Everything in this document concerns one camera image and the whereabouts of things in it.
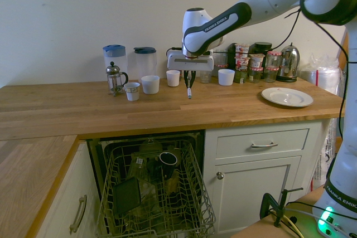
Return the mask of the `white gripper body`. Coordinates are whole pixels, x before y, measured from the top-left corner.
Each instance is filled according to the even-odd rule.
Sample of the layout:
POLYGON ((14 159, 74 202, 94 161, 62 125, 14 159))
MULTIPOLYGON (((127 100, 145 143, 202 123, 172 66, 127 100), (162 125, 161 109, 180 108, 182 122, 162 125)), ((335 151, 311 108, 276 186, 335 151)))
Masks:
POLYGON ((172 51, 168 54, 167 68, 182 71, 212 71, 214 60, 212 56, 189 59, 181 51, 172 51))

